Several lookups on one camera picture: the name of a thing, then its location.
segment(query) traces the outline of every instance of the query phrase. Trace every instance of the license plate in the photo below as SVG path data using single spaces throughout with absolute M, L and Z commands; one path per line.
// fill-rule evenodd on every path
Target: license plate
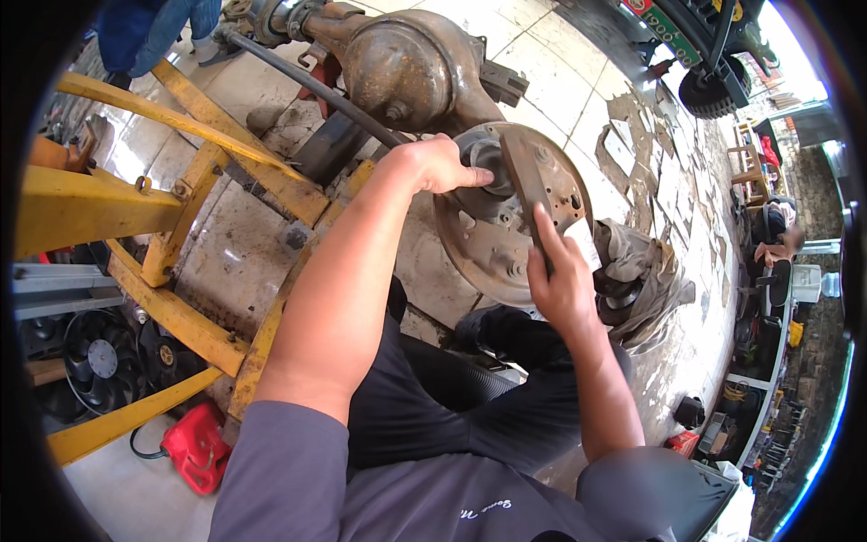
M 684 68 L 701 62 L 701 55 L 677 29 L 671 19 L 651 0 L 626 0 L 626 6 L 638 15 L 648 28 L 662 40 Z

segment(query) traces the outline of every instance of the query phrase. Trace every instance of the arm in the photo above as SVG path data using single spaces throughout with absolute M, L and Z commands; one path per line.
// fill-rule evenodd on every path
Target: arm
M 527 265 L 530 292 L 572 355 L 587 460 L 593 462 L 609 452 L 644 446 L 632 392 L 596 313 L 590 267 L 575 240 L 557 234 L 541 205 L 533 213 L 554 273 L 548 277 L 542 255 L 532 249 Z
M 419 190 L 483 186 L 444 134 L 402 145 L 331 227 L 292 288 L 254 401 L 291 402 L 343 425 L 382 335 L 388 286 L 409 203 Z
M 785 245 L 765 245 L 759 243 L 756 247 L 754 260 L 758 262 L 760 259 L 765 259 L 765 267 L 773 267 L 773 263 L 781 259 L 792 259 L 792 252 Z

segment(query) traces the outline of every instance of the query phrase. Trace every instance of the red fuel can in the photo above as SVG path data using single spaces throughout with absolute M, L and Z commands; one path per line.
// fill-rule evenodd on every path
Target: red fuel can
M 223 413 L 212 402 L 203 402 L 187 412 L 163 434 L 160 445 L 192 490 L 199 495 L 213 492 L 223 479 L 231 446 L 223 442 Z

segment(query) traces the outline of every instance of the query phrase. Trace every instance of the metal rail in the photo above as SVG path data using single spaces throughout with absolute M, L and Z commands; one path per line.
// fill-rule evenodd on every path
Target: metal rail
M 313 75 L 307 73 L 304 69 L 285 61 L 251 39 L 241 36 L 238 32 L 227 34 L 226 40 L 238 45 L 241 49 L 250 51 L 254 56 L 271 65 L 280 71 L 280 73 L 301 83 L 304 88 L 307 88 L 310 92 L 325 100 L 337 111 L 348 116 L 353 122 L 367 130 L 370 135 L 381 141 L 386 147 L 395 148 L 403 143 L 403 141 L 372 116 L 362 111 L 354 103 L 339 95 L 334 89 L 329 88 L 328 85 L 319 81 Z

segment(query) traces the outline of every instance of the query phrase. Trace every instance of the bolt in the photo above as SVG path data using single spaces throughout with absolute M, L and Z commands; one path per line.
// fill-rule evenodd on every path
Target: bolt
M 400 109 L 396 108 L 395 106 L 390 106 L 385 111 L 385 118 L 389 119 L 390 121 L 398 121 L 401 118 Z
M 547 162 L 551 159 L 551 150 L 541 143 L 536 145 L 536 158 L 540 162 Z
M 385 117 L 392 122 L 399 121 L 409 114 L 409 109 L 401 101 L 394 101 L 385 110 Z
M 509 271 L 508 272 L 509 272 L 510 277 L 514 277 L 514 278 L 523 277 L 524 274 L 527 272 L 526 263 L 520 262 L 520 261 L 512 262 L 509 265 Z
M 135 317 L 135 320 L 142 325 L 144 325 L 144 323 L 147 322 L 147 319 L 151 317 L 141 305 L 135 305 L 133 316 Z

